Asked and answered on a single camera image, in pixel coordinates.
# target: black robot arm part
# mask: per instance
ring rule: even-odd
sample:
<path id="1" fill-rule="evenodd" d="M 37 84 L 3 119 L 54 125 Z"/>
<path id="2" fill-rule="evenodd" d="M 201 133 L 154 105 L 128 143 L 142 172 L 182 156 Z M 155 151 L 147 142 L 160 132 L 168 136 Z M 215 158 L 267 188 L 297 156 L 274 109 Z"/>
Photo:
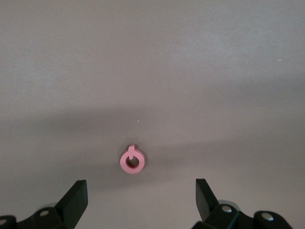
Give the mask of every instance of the black robot arm part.
<path id="1" fill-rule="evenodd" d="M 251 218 L 231 205 L 219 204 L 205 179 L 196 179 L 196 204 L 202 222 L 193 229 L 292 229 L 274 212 L 258 211 Z"/>
<path id="2" fill-rule="evenodd" d="M 87 205 L 87 182 L 78 180 L 55 207 L 40 209 L 18 223 L 14 216 L 1 216 L 0 229 L 74 229 Z"/>
<path id="3" fill-rule="evenodd" d="M 292 229 L 274 212 L 258 211 L 251 218 L 231 205 L 219 204 L 205 179 L 196 180 L 196 204 L 202 221 L 193 229 Z M 40 209 L 18 223 L 14 216 L 1 216 L 0 229 L 74 229 L 87 205 L 87 183 L 79 180 L 54 208 Z"/>

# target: gray surface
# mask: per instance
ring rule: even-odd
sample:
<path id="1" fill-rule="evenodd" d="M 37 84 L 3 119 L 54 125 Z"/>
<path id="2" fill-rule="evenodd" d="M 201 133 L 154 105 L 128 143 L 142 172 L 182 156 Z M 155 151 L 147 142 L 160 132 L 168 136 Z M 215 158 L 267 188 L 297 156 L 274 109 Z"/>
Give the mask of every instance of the gray surface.
<path id="1" fill-rule="evenodd" d="M 78 229 L 188 229 L 204 177 L 303 228 L 304 22 L 303 0 L 1 0 L 0 215 L 87 179 Z"/>

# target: metal screw head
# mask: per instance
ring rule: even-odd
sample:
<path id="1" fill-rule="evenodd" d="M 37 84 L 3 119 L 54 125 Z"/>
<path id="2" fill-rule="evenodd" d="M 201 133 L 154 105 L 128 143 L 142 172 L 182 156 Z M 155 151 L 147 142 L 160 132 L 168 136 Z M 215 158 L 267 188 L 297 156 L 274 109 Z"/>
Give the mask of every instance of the metal screw head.
<path id="1" fill-rule="evenodd" d="M 5 224 L 6 222 L 7 222 L 6 219 L 0 219 L 0 226 L 3 225 L 3 224 Z"/>
<path id="2" fill-rule="evenodd" d="M 227 212 L 227 213 L 232 212 L 232 209 L 231 209 L 229 206 L 226 206 L 226 205 L 224 205 L 221 209 L 222 209 L 224 212 Z"/>
<path id="3" fill-rule="evenodd" d="M 273 221 L 273 220 L 274 220 L 273 217 L 272 217 L 272 215 L 270 215 L 270 214 L 267 213 L 267 212 L 262 213 L 262 217 L 263 217 L 264 219 L 268 220 L 268 221 Z"/>

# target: pink ring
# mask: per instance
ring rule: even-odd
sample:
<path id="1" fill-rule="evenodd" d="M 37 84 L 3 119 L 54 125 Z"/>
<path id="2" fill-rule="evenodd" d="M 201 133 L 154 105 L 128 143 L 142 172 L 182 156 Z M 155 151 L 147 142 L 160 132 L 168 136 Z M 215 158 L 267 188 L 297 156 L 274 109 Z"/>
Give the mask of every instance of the pink ring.
<path id="1" fill-rule="evenodd" d="M 128 165 L 128 163 L 126 161 L 127 158 L 132 160 L 134 156 L 139 160 L 139 164 L 137 167 L 131 167 L 130 165 Z M 143 153 L 140 150 L 135 149 L 134 145 L 130 145 L 128 150 L 122 155 L 120 164 L 121 164 L 122 169 L 126 173 L 136 174 L 136 173 L 141 172 L 141 170 L 144 168 L 145 158 L 144 158 Z"/>

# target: ring hole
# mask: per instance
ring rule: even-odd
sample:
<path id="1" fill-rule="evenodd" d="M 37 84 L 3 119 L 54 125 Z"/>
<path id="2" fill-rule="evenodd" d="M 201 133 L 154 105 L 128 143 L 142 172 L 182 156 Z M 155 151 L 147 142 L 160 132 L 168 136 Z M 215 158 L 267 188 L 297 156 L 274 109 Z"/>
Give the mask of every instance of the ring hole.
<path id="1" fill-rule="evenodd" d="M 126 165 L 130 168 L 136 168 L 139 165 L 139 159 L 137 159 L 135 156 L 130 160 L 129 157 L 126 159 Z"/>

